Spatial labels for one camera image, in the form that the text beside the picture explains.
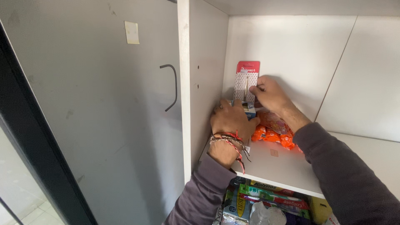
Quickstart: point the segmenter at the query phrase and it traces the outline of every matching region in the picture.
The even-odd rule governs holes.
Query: sleeve
[[[208,154],[186,183],[163,225],[212,224],[231,179],[236,173],[227,170]]]
[[[398,199],[345,143],[318,123],[299,129],[294,142],[311,164],[340,224],[400,224]]]

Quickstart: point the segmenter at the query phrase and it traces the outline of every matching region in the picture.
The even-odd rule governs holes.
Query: bracelet
[[[233,148],[235,148],[235,150],[239,153],[239,156],[236,158],[236,161],[238,161],[240,163],[242,170],[243,170],[243,174],[245,174],[244,163],[242,161],[242,154],[240,153],[240,151],[236,147],[236,145],[233,143],[233,142],[238,143],[243,148],[243,150],[246,152],[243,141],[238,136],[238,131],[236,130],[236,134],[229,133],[229,132],[220,132],[220,133],[212,134],[210,137],[210,145],[216,141],[225,141],[225,142],[229,143]]]

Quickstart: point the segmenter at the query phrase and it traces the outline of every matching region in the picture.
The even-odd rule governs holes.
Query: beige sticker
[[[139,44],[138,24],[125,22],[126,41],[128,44]]]
[[[271,155],[272,155],[272,156],[275,156],[275,157],[279,157],[279,156],[278,156],[278,151],[275,150],[275,149],[271,149]]]

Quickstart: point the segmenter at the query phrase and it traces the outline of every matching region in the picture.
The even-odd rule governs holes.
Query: door handle
[[[164,67],[168,67],[168,66],[171,67],[174,70],[174,74],[175,74],[175,101],[165,111],[168,111],[172,106],[174,106],[175,103],[176,103],[176,100],[178,98],[178,82],[177,82],[176,70],[175,70],[174,66],[170,65],[170,64],[166,64],[166,65],[160,66],[160,69],[162,69]]]

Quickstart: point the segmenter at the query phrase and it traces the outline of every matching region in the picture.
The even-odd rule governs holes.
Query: clear plastic bottle
[[[253,204],[250,216],[250,225],[285,225],[286,216],[278,208],[270,207],[266,209],[262,202]]]

